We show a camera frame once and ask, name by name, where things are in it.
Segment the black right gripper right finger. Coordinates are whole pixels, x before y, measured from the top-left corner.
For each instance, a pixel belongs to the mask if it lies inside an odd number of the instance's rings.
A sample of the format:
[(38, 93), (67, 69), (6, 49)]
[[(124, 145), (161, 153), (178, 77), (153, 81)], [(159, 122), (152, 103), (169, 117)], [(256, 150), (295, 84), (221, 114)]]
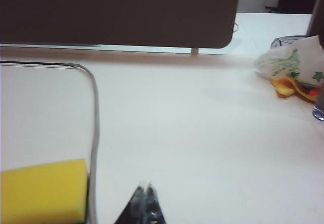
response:
[(152, 184), (147, 186), (145, 192), (145, 223), (166, 223), (156, 189)]

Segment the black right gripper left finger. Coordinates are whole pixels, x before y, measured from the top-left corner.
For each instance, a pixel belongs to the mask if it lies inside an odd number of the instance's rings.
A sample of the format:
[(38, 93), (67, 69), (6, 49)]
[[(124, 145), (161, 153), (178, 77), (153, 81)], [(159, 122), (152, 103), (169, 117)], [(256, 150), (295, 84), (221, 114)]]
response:
[(138, 186), (133, 192), (125, 208), (115, 221), (115, 224), (146, 223), (144, 217), (144, 188)]

